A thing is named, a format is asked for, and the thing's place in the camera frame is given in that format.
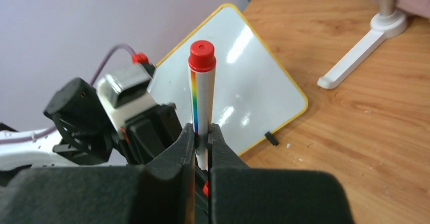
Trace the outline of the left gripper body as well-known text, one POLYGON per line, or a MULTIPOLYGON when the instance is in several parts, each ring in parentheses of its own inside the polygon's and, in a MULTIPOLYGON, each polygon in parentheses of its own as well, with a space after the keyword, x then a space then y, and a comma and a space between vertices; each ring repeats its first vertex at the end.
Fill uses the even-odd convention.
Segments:
POLYGON ((182 129, 173 104, 155 105, 125 122, 118 151, 130 165, 147 164, 169 148, 182 129))

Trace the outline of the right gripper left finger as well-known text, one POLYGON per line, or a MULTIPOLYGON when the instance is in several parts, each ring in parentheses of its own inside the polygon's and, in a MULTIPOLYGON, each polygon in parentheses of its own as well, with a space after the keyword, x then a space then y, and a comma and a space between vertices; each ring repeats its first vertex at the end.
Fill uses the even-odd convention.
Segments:
POLYGON ((186 124, 146 165, 21 171, 1 195, 1 223, 194 223, 194 138, 186 124))

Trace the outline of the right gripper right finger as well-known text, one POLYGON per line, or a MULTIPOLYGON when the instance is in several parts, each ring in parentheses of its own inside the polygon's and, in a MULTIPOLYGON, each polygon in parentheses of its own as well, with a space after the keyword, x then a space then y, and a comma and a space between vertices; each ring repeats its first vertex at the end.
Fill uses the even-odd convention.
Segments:
POLYGON ((252 168, 212 124, 209 223, 354 223, 338 179, 324 171, 252 168))

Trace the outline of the white marker pen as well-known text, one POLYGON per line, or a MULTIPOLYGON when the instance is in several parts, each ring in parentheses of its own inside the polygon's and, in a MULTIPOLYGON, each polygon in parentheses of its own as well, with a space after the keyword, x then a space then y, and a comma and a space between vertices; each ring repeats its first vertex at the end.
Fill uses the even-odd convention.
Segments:
POLYGON ((216 63, 214 45, 211 42, 198 40, 191 44, 188 72, 192 124, 195 134, 197 165, 202 171, 209 169, 208 134, 212 123, 216 63))

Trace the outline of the yellow framed whiteboard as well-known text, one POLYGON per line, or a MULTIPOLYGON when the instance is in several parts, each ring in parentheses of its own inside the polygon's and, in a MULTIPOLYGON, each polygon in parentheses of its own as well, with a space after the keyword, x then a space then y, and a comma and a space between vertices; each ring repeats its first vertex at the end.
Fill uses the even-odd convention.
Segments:
POLYGON ((191 122, 188 79, 190 46, 214 45, 217 59, 212 122, 238 155, 303 114, 308 99, 233 4, 223 4, 157 65, 149 93, 159 104, 173 102, 182 125, 191 122))

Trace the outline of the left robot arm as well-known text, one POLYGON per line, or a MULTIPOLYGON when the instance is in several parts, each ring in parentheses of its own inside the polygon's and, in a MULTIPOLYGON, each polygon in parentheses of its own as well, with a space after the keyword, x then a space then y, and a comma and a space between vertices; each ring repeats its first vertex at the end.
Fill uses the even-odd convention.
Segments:
POLYGON ((182 126, 173 104, 157 104, 151 79, 95 87, 80 78, 58 91, 45 109, 52 129, 1 132, 1 172, 29 167, 108 165, 117 151, 131 165, 146 164, 170 147, 182 126))

